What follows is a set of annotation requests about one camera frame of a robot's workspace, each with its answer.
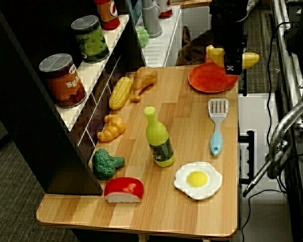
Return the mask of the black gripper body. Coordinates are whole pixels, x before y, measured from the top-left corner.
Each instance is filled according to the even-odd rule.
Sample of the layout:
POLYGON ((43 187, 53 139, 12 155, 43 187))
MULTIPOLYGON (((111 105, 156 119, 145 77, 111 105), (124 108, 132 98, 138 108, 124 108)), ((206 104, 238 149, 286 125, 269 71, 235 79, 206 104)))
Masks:
POLYGON ((222 46, 229 54, 243 54, 245 37, 243 25, 231 25, 212 27, 213 40, 216 44, 222 46))

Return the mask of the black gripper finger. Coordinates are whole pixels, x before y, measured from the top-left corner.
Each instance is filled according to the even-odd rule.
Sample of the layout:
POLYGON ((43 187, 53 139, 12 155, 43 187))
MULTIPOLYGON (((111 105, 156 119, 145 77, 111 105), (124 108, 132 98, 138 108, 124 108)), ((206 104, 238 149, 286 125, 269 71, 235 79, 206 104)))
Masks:
POLYGON ((224 54, 224 69, 227 75, 239 76, 242 73, 242 54, 225 53, 224 54))

